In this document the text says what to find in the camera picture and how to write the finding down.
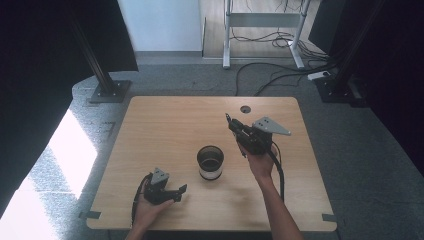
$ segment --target power strip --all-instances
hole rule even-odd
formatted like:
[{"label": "power strip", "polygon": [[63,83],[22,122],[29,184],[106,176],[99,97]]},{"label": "power strip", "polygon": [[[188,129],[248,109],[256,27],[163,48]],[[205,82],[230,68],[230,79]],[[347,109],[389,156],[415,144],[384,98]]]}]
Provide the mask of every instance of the power strip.
[{"label": "power strip", "polygon": [[327,72],[327,71],[323,71],[323,72],[317,72],[317,73],[312,73],[308,75],[308,80],[313,81],[316,79],[320,79],[320,78],[326,78],[331,76],[331,73]]}]

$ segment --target white wall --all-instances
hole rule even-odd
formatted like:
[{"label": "white wall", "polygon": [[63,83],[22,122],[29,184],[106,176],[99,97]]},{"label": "white wall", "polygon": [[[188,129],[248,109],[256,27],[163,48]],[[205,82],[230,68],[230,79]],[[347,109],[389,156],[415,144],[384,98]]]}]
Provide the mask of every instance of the white wall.
[{"label": "white wall", "polygon": [[199,0],[118,0],[134,51],[201,51]]}]

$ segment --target table top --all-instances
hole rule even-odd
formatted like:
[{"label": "table top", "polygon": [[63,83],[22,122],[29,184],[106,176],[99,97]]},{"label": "table top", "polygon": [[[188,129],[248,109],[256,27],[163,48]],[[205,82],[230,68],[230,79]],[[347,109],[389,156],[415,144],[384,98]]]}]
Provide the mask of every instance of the table top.
[{"label": "table top", "polygon": [[[249,106],[250,113],[240,108]],[[273,135],[281,149],[285,203],[301,231],[334,231],[323,221],[333,211],[296,99],[291,97],[134,97],[128,107],[91,211],[93,229],[129,229],[141,180],[155,167],[170,174],[167,190],[187,184],[182,201],[163,212],[152,230],[269,231],[261,191],[240,154],[225,118],[246,125],[268,116],[290,130]],[[224,153],[215,181],[199,174],[197,152],[206,145]],[[279,176],[273,179],[279,189]]]}]

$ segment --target black cup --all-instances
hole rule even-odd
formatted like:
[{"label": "black cup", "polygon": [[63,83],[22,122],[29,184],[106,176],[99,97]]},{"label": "black cup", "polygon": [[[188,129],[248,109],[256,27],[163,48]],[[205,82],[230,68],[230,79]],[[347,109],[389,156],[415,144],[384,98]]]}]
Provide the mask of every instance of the black cup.
[{"label": "black cup", "polygon": [[199,173],[206,180],[218,179],[222,174],[224,153],[216,146],[206,146],[197,153]]}]

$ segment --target white metal frame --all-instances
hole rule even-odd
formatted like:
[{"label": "white metal frame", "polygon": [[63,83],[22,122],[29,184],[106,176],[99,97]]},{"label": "white metal frame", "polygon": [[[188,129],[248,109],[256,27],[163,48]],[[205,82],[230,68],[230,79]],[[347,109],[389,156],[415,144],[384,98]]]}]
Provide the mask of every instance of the white metal frame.
[{"label": "white metal frame", "polygon": [[297,50],[300,34],[307,16],[310,0],[303,3],[300,13],[232,13],[231,3],[233,0],[226,0],[225,10],[225,40],[223,67],[230,68],[230,28],[231,27],[282,27],[297,28],[293,41],[289,41],[290,51],[296,62],[297,68],[304,68],[305,65]]}]

